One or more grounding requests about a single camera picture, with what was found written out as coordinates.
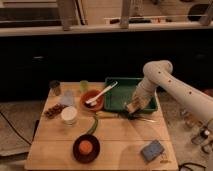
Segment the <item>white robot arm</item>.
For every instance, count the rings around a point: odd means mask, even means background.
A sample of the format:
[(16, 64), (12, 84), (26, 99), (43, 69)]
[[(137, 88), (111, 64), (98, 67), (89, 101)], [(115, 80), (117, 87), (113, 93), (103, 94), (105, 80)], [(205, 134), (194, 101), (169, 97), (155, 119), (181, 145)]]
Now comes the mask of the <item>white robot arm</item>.
[(160, 86), (203, 123), (212, 124), (213, 97), (178, 80), (171, 75), (172, 71), (173, 65), (168, 60), (146, 63), (143, 67), (144, 78), (136, 86), (132, 98), (143, 109)]

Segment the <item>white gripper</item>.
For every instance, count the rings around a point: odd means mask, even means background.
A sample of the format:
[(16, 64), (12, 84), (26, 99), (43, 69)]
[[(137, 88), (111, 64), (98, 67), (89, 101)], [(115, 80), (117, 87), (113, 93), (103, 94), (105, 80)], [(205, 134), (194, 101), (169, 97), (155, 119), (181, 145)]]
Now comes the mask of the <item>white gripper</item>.
[(144, 109), (150, 102), (149, 98), (140, 97), (139, 95), (133, 94), (132, 97), (133, 100), (133, 106)]

